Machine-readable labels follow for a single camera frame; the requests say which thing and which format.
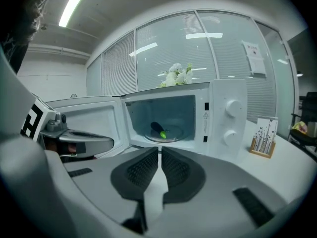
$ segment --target microwave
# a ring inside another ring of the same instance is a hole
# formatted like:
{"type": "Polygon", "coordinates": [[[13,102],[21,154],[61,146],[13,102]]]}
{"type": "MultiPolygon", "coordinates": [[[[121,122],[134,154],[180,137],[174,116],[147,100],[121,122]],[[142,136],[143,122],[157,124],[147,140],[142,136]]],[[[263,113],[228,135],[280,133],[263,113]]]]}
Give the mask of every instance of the microwave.
{"type": "Polygon", "coordinates": [[[243,138],[247,87],[242,79],[220,79],[48,105],[67,116],[69,128],[114,140],[113,148],[97,158],[131,147],[168,146],[226,159],[237,155],[243,138]],[[153,123],[163,128],[165,138],[153,123]]]}

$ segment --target flower bouquet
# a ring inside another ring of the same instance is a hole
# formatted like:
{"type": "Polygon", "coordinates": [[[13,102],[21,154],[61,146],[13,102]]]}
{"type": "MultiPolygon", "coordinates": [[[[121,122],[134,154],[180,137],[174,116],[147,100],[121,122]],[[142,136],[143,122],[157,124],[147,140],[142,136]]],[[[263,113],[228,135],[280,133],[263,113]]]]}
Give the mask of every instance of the flower bouquet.
{"type": "Polygon", "coordinates": [[[180,63],[175,63],[164,74],[166,75],[166,79],[158,87],[185,85],[192,83],[193,72],[192,65],[190,63],[186,69],[183,69],[180,63]]]}

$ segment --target black chair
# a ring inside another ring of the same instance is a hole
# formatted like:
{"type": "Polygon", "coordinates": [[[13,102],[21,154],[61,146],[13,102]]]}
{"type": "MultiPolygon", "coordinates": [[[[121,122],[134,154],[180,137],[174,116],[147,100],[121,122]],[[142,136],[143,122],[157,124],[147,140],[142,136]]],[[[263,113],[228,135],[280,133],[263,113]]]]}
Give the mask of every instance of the black chair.
{"type": "MultiPolygon", "coordinates": [[[[300,121],[303,121],[306,125],[310,121],[317,122],[317,92],[309,92],[307,93],[306,97],[303,98],[302,102],[302,116],[297,114],[292,114],[292,127],[295,124],[296,117],[300,118],[300,121]]],[[[292,129],[290,131],[291,142],[295,139],[299,143],[299,147],[304,150],[306,153],[308,152],[305,148],[306,146],[315,146],[315,152],[317,151],[317,138],[316,137],[309,137],[301,133],[296,129],[292,129]]]]}

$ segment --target yellow bag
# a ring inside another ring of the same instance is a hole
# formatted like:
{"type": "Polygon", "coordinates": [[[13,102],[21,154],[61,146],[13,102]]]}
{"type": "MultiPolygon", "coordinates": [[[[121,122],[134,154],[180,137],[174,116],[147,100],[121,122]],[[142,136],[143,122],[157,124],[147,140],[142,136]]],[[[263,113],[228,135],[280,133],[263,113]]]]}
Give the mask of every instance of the yellow bag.
{"type": "Polygon", "coordinates": [[[302,134],[307,135],[307,125],[303,121],[294,124],[292,129],[299,130],[302,134]]]}

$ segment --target fluorescent light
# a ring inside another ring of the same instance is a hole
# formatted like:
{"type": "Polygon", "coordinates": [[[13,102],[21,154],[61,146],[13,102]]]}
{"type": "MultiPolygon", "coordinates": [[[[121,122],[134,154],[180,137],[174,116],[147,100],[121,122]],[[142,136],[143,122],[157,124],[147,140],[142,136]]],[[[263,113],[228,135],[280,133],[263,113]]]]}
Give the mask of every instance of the fluorescent light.
{"type": "Polygon", "coordinates": [[[192,70],[202,70],[202,69],[207,69],[207,68],[198,68],[198,69],[192,69],[192,70]]]}
{"type": "Polygon", "coordinates": [[[65,7],[65,10],[63,12],[63,15],[61,16],[60,18],[60,21],[59,21],[59,26],[62,26],[62,27],[66,27],[67,26],[67,23],[71,17],[71,15],[73,14],[77,4],[79,3],[80,0],[69,0],[66,7],[65,7]]]}
{"type": "Polygon", "coordinates": [[[287,61],[284,61],[284,60],[281,60],[281,59],[279,59],[279,60],[277,60],[277,61],[279,61],[279,62],[281,62],[281,63],[283,63],[283,64],[288,64],[287,61]]]}
{"type": "MultiPolygon", "coordinates": [[[[222,33],[207,33],[207,36],[211,38],[222,38],[222,35],[222,33]]],[[[207,36],[205,33],[186,34],[186,39],[206,38],[207,36]]]]}
{"type": "MultiPolygon", "coordinates": [[[[143,52],[143,51],[145,51],[145,50],[149,50],[149,49],[151,49],[151,48],[154,48],[154,47],[156,47],[157,45],[158,45],[158,44],[157,44],[156,42],[151,43],[151,44],[148,44],[148,45],[146,45],[146,46],[144,46],[144,47],[141,47],[141,48],[139,48],[138,50],[136,50],[135,53],[138,54],[138,53],[143,52]]],[[[129,56],[133,57],[133,56],[134,56],[134,51],[133,51],[132,53],[130,53],[129,56]]]]}

